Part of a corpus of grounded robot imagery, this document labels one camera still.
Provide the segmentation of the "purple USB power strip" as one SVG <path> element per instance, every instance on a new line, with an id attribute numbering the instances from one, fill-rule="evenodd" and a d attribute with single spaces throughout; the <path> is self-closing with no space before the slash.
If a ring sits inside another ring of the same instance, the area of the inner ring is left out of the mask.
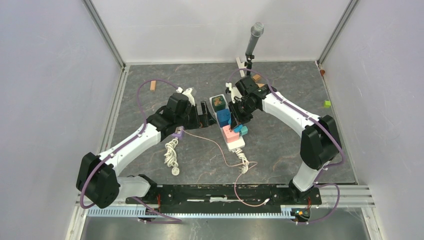
<path id="1" fill-rule="evenodd" d="M 181 139 L 184 135 L 184 127 L 183 126 L 179 126 L 175 129 L 175 132 L 171 135 L 173 138 L 178 138 Z"/>

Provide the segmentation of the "blue cube socket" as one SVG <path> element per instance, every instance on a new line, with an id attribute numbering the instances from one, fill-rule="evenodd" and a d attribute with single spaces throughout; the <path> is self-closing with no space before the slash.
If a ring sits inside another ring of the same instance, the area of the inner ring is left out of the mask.
<path id="1" fill-rule="evenodd" d="M 228 126 L 230 124 L 229 122 L 231 120 L 231 113 L 228 108 L 217 111 L 216 117 L 220 128 L 223 128 L 224 126 Z"/>

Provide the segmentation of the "dark green cube socket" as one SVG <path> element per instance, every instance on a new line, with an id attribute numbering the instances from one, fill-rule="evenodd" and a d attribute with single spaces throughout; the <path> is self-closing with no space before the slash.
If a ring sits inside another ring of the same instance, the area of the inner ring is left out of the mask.
<path id="1" fill-rule="evenodd" d="M 212 108 L 216 113 L 227 108 L 227 102 L 223 95 L 213 96 L 210 101 Z"/>

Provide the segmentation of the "teal plug adapter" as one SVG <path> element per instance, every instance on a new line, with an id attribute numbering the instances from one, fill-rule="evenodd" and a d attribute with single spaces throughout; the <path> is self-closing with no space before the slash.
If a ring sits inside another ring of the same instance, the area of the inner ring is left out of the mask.
<path id="1" fill-rule="evenodd" d="M 248 133 L 248 127 L 243 125 L 239 130 L 239 134 L 240 134 L 240 136 L 244 136 L 247 133 Z"/>

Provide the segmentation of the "pink cube socket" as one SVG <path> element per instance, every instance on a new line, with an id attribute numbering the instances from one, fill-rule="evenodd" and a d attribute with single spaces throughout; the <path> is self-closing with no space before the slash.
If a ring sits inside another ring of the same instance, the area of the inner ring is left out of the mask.
<path id="1" fill-rule="evenodd" d="M 233 132 L 230 125 L 222 127 L 222 134 L 227 144 L 235 142 L 240 138 L 240 134 L 238 132 Z"/>

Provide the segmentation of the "white multicolour power strip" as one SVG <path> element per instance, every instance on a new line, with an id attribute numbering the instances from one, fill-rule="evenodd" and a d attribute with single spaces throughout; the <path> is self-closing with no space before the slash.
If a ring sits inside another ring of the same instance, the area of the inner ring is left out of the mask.
<path id="1" fill-rule="evenodd" d="M 218 127 L 222 133 L 224 142 L 230 152 L 235 152 L 245 146 L 245 141 L 241 131 L 234 131 L 231 127 L 231 113 L 228 102 L 223 94 L 209 98 L 213 115 L 216 117 Z"/>

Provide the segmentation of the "blue adapter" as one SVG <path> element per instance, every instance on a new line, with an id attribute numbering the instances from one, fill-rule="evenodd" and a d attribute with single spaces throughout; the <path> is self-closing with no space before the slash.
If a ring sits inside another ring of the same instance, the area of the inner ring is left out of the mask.
<path id="1" fill-rule="evenodd" d="M 235 132 L 235 133 L 239 133 L 242 128 L 243 128 L 243 125 L 239 124 L 235 128 L 233 128 L 232 131 Z"/>

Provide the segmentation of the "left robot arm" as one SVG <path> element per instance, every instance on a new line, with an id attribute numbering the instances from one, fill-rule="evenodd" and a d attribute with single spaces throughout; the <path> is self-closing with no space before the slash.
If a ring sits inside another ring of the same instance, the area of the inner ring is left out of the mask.
<path id="1" fill-rule="evenodd" d="M 119 175 L 143 152 L 174 134 L 177 128 L 194 130 L 216 124 L 207 103 L 201 101 L 200 106 L 201 113 L 191 94 L 173 93 L 166 105 L 147 117 L 141 127 L 123 141 L 104 152 L 84 155 L 76 180 L 80 206 L 104 209 L 117 199 L 130 197 L 139 197 L 145 204 L 153 203 L 157 190 L 146 177 Z"/>

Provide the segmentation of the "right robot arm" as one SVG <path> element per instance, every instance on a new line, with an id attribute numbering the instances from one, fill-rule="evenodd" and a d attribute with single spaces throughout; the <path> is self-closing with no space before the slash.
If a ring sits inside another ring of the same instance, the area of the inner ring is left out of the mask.
<path id="1" fill-rule="evenodd" d="M 299 135 L 302 164 L 289 182 L 288 196 L 293 203 L 302 204 L 309 198 L 322 169 L 342 151 L 336 121 L 330 115 L 319 116 L 302 109 L 273 86 L 258 86 L 251 76 L 235 84 L 228 82 L 225 87 L 225 92 L 231 95 L 228 107 L 232 129 L 247 124 L 253 112 L 260 110 L 276 117 Z"/>

